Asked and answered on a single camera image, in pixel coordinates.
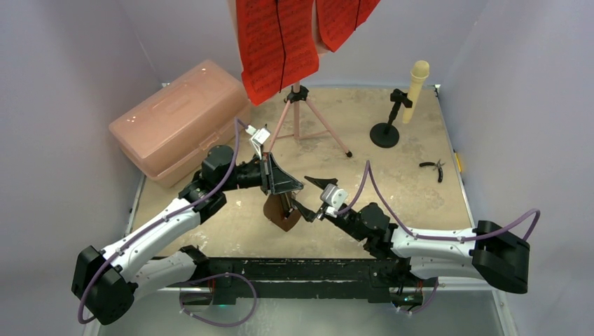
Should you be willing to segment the black pliers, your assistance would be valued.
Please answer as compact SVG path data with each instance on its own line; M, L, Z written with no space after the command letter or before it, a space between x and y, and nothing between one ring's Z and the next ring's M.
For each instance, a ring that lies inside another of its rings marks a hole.
M437 171L438 173L438 178L437 181L438 183L442 183L443 182L443 166L445 165L444 162L442 162L441 160L438 160L437 162L421 162L418 166L419 167L432 167L434 171Z

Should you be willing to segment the cream microphone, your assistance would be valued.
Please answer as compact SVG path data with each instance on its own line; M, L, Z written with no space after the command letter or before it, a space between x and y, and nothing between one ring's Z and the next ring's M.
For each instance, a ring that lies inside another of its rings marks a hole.
M425 60L418 60L410 71L410 86L407 98L412 101L411 107L406 107L403 112L402 123L408 124L413 117L415 107L422 89L422 86L429 76L430 65Z

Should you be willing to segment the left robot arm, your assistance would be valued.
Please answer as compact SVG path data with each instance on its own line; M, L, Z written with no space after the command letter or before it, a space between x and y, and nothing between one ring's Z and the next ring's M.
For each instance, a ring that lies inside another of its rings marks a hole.
M80 324L117 321L152 284L162 288L187 281L201 286L209 276L205 259L195 249L156 262L153 257L184 233L210 219L226 204L229 190L260 188L266 196L287 196L303 184L276 163L272 153L254 155L238 164L226 145L211 148L191 182L156 217L132 234L77 256L72 293L80 300Z

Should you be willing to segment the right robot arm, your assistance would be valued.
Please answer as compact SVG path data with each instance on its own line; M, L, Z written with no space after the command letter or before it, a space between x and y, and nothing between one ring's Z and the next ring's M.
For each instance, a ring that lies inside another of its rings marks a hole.
M481 220L457 230L409 228L395 223L370 202L359 210L348 207L347 192L337 179L308 177L322 189L318 210L294 200L291 205L308 222L328 220L377 259L395 259L394 278L403 285L416 279L465 277L484 280L514 294L528 292L530 245L525 238L496 223Z

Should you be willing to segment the brown metronome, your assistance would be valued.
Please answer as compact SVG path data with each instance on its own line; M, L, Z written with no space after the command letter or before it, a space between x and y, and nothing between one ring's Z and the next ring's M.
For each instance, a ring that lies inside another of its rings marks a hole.
M301 219L301 212L293 208L293 195L289 192L268 195L263 205L264 216L285 232L290 231Z

